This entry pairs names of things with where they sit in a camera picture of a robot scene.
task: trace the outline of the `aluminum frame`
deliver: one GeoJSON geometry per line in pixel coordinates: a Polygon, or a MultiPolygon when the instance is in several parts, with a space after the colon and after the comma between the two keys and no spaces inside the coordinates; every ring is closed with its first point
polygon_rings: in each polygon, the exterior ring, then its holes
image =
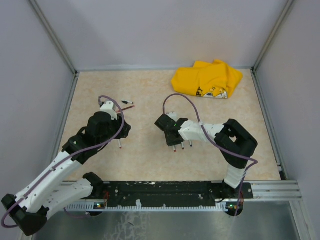
{"type": "MultiPolygon", "coordinates": [[[[54,159],[58,153],[64,128],[66,125],[68,113],[71,107],[72,98],[76,89],[77,81],[79,78],[79,73],[75,69],[70,56],[64,49],[63,45],[60,43],[55,31],[48,22],[46,16],[42,12],[40,6],[36,0],[28,0],[35,15],[39,18],[44,29],[46,30],[48,36],[50,37],[52,43],[55,45],[57,51],[59,52],[61,58],[65,61],[69,69],[74,73],[74,79],[71,85],[70,93],[66,105],[63,108],[63,116],[60,122],[60,128],[54,139],[54,145],[52,147],[52,159],[54,159]]],[[[274,28],[272,29],[268,39],[266,40],[254,66],[251,69],[251,74],[254,82],[254,86],[257,92],[260,107],[263,113],[267,131],[270,137],[271,145],[274,151],[275,159],[277,161],[279,170],[283,170],[284,174],[287,176],[287,170],[283,163],[283,156],[279,148],[278,140],[275,135],[275,130],[270,118],[270,114],[266,105],[265,97],[260,86],[259,78],[257,77],[257,69],[260,67],[266,53],[268,52],[273,40],[275,39],[277,33],[279,32],[281,26],[286,20],[287,16],[290,14],[294,6],[295,0],[288,0],[284,6],[282,13],[280,14],[274,28]]],[[[314,230],[312,229],[312,223],[308,211],[305,208],[298,183],[294,180],[282,180],[282,181],[250,181],[252,184],[252,190],[254,198],[247,201],[288,201],[291,205],[292,214],[295,220],[295,224],[298,229],[299,236],[302,240],[315,240],[317,239],[314,230]]],[[[33,236],[25,236],[22,232],[19,236],[20,240],[32,240],[33,236]]]]}

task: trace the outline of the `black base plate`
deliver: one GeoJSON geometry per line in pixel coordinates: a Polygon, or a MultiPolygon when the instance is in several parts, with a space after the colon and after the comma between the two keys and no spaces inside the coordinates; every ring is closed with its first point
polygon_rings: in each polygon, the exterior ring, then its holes
{"type": "MultiPolygon", "coordinates": [[[[108,207],[214,207],[216,199],[237,199],[238,189],[211,181],[111,181],[105,182],[100,198],[108,192],[108,207]]],[[[250,183],[242,186],[242,197],[252,199],[250,183]]]]}

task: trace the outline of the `beige mat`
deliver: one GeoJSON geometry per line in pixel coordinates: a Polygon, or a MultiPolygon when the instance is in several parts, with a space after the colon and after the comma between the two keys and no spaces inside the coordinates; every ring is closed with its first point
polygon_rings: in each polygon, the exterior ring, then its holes
{"type": "MultiPolygon", "coordinates": [[[[259,164],[251,168],[246,180],[279,180],[279,172],[265,126],[254,83],[249,70],[241,70],[243,79],[229,99],[190,96],[205,123],[239,121],[258,141],[254,158],[259,164]]],[[[99,111],[98,96],[107,95],[123,107],[121,99],[133,101],[134,108],[124,111],[132,126],[127,139],[111,142],[67,180],[75,181],[94,172],[104,181],[216,181],[222,180],[227,162],[209,143],[194,142],[185,150],[166,146],[165,135],[155,121],[162,114],[164,99],[174,93],[170,80],[174,70],[137,70],[81,72],[72,100],[61,145],[75,135],[88,119],[99,111]]],[[[167,112],[196,121],[191,105],[174,96],[167,102],[167,112]]]]}

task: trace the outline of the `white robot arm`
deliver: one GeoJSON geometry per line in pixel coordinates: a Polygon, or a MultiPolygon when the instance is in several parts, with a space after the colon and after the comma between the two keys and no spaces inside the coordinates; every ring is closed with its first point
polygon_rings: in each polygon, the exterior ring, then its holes
{"type": "MultiPolygon", "coordinates": [[[[31,184],[15,195],[7,194],[1,200],[7,214],[25,235],[39,231],[56,212],[69,204],[102,194],[104,183],[93,172],[71,185],[61,183],[96,155],[119,131],[122,117],[117,115],[115,109],[112,101],[102,102],[100,111],[90,117],[86,127],[68,140],[53,162],[31,184]]],[[[130,130],[131,126],[124,121],[122,130],[115,138],[126,138],[130,130]]],[[[15,227],[5,225],[5,217],[2,218],[2,226],[15,227]]]]}
{"type": "MultiPolygon", "coordinates": [[[[233,153],[251,157],[258,145],[251,136],[236,120],[229,119],[225,124],[204,124],[187,118],[178,119],[175,112],[163,114],[155,125],[165,133],[168,146],[175,146],[183,141],[202,141],[209,143],[202,126],[212,141],[233,153]]],[[[229,163],[224,178],[224,183],[236,189],[244,177],[247,160],[222,152],[229,163]]]]}

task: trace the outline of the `silver metal floor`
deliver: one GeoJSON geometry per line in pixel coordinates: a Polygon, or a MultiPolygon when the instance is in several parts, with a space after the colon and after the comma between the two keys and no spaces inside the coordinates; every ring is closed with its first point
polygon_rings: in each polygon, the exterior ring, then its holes
{"type": "Polygon", "coordinates": [[[71,218],[64,212],[59,212],[32,239],[299,239],[288,202],[244,204],[243,213],[236,219],[224,212],[105,212],[100,216],[85,219],[71,218]]]}

